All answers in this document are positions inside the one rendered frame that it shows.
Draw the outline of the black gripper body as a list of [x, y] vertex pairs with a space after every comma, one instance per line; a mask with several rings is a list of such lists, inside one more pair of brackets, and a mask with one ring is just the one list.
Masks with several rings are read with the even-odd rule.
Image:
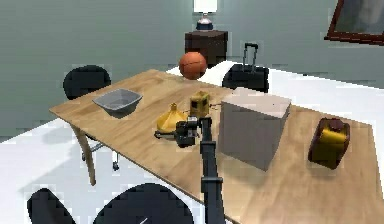
[[180, 148], [193, 146], [197, 134], [198, 124], [196, 121], [179, 121], [176, 124], [175, 140]]

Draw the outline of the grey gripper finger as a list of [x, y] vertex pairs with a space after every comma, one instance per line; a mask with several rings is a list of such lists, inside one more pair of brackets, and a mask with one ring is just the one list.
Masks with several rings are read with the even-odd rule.
[[161, 139], [161, 138], [172, 139], [172, 140], [176, 139], [175, 132], [163, 133], [160, 131], [155, 131], [154, 137], [156, 137], [157, 139]]

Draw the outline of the yellow cone-shaped vase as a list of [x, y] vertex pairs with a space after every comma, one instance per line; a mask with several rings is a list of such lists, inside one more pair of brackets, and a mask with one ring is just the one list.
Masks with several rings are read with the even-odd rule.
[[176, 103], [170, 105], [169, 111], [160, 115], [157, 119], [157, 130], [160, 133], [170, 133], [176, 130], [179, 121], [186, 121], [188, 115], [178, 109]]

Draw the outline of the yellow box-shaped container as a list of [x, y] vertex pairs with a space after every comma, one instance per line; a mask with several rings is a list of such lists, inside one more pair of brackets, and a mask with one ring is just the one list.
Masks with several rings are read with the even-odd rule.
[[210, 95], [207, 92], [199, 91], [190, 97], [190, 115], [205, 117], [209, 113]]

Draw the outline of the wooden dining table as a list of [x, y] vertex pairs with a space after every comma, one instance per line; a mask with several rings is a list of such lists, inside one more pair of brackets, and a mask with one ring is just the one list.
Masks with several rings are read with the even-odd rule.
[[[199, 90], [214, 102], [226, 88], [148, 70], [119, 81], [116, 88], [142, 94], [136, 110], [117, 119], [94, 103], [95, 93], [67, 101], [52, 113], [68, 122], [82, 149], [93, 136], [194, 199], [202, 199], [200, 149], [179, 148], [154, 137], [156, 119], [171, 104], [185, 109]], [[322, 113], [293, 106], [268, 171], [219, 155], [224, 210], [236, 224], [384, 224], [375, 143], [369, 125], [351, 122], [351, 142], [335, 170], [308, 161], [310, 141]]]

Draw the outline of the grey square bowl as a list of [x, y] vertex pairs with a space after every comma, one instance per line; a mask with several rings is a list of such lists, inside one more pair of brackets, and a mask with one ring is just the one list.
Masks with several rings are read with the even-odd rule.
[[127, 89], [116, 89], [93, 100], [111, 116], [124, 117], [136, 110], [142, 95]]

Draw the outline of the orange basketball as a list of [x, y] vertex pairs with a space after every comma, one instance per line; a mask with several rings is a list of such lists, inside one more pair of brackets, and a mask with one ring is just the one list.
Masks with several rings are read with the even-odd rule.
[[201, 78], [207, 69], [205, 57], [199, 52], [187, 52], [179, 60], [179, 71], [189, 80]]

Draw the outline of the grey cardboard box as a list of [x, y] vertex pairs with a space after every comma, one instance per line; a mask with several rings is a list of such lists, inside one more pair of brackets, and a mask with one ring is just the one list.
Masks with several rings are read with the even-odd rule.
[[291, 100], [244, 87], [221, 101], [218, 149], [267, 171], [279, 146]]

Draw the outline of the black round chair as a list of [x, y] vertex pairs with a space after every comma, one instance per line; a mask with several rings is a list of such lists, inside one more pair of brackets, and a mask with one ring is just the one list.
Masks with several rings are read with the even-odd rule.
[[76, 224], [65, 206], [47, 188], [31, 195], [27, 210], [32, 224]]
[[113, 198], [93, 224], [194, 224], [194, 220], [188, 206], [170, 189], [146, 183]]

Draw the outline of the dark brown nightstand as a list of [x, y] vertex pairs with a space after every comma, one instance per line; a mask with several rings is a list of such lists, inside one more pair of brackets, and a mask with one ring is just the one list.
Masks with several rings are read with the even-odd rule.
[[185, 52], [199, 52], [209, 68], [226, 60], [227, 31], [193, 31], [185, 34]]

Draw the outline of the black wheeled office chair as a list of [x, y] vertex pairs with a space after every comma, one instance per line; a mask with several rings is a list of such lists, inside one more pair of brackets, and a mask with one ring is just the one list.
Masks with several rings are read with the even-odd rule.
[[109, 73], [97, 65], [85, 65], [68, 72], [63, 89], [68, 100], [74, 100], [111, 84]]

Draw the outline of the white shade table lamp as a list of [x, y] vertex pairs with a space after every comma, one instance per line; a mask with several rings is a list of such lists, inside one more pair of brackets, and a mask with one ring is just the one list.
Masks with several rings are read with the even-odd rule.
[[196, 22], [196, 29], [199, 31], [210, 31], [213, 29], [213, 23], [209, 15], [216, 13], [218, 9], [218, 0], [193, 0], [193, 12], [201, 16]]

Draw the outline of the brown framed wall picture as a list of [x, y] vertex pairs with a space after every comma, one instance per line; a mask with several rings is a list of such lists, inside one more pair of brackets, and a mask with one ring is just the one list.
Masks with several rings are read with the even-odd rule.
[[384, 0], [337, 0], [324, 39], [384, 46]]

